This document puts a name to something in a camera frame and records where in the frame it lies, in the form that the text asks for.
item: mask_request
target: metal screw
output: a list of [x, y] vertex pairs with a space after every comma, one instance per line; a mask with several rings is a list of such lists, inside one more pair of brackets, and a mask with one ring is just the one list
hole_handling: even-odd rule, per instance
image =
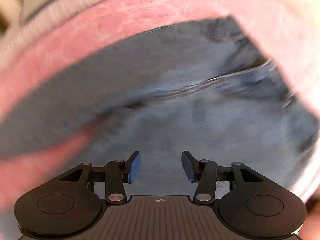
[[201, 194], [198, 194], [198, 195], [196, 196], [196, 199], [199, 200], [199, 201], [206, 202], [206, 201], [211, 200], [212, 197], [211, 197], [209, 194], [201, 193]]
[[123, 195], [122, 194], [118, 194], [118, 193], [113, 193], [111, 195], [108, 196], [108, 199], [111, 201], [121, 201], [123, 200]]

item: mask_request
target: pink surface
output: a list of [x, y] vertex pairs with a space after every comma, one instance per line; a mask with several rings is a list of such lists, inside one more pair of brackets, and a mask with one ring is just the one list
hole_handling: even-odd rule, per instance
[[[277, 2], [107, 0], [39, 39], [0, 75], [0, 120], [52, 75], [104, 46], [155, 27], [227, 14], [232, 14], [256, 45], [279, 64], [292, 90], [303, 95], [304, 103], [319, 117], [319, 86], [316, 81], [320, 77], [320, 37]], [[80, 134], [74, 140], [80, 140], [83, 145], [87, 137], [87, 134]], [[46, 175], [70, 159], [78, 150], [75, 146], [80, 147], [74, 140], [0, 163], [0, 177], [11, 180], [11, 183], [0, 185], [0, 196], [3, 196], [0, 210], [12, 205], [19, 195], [43, 182]], [[316, 174], [320, 165], [319, 156], [316, 150], [309, 164], [313, 169], [306, 169], [302, 179], [292, 189], [304, 201], [319, 184], [320, 178]], [[39, 170], [37, 174], [31, 172], [35, 168]], [[28, 183], [21, 185], [21, 177]]]

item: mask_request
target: red fabric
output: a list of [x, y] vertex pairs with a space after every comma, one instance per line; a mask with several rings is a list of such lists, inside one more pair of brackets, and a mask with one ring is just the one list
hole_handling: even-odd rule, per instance
[[[275, 1], [107, 0], [39, 39], [1, 74], [0, 121], [20, 100], [51, 76], [104, 46], [159, 26], [228, 14], [239, 21], [266, 55], [279, 63], [290, 85], [301, 83], [298, 93], [309, 89], [310, 82], [303, 81], [312, 82], [317, 77], [312, 69], [320, 63], [317, 55], [320, 38]], [[319, 104], [311, 102], [306, 98], [310, 109]], [[87, 142], [88, 136], [88, 133], [80, 133], [61, 146], [0, 163], [0, 177], [4, 181], [0, 185], [0, 210], [14, 204], [17, 197], [42, 183], [47, 175], [68, 161]], [[313, 160], [318, 159], [319, 154], [314, 155]], [[295, 188], [295, 193], [303, 200], [310, 195], [305, 190], [314, 174], [306, 176], [307, 179]]]

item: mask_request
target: ribbed surface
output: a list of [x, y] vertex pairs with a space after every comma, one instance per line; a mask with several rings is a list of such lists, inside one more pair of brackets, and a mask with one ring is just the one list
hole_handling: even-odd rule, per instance
[[[70, 240], [245, 240], [226, 228], [209, 207], [186, 196], [134, 196], [109, 207], [100, 221]], [[32, 240], [22, 237], [20, 240]], [[298, 240], [292, 236], [287, 240]]]

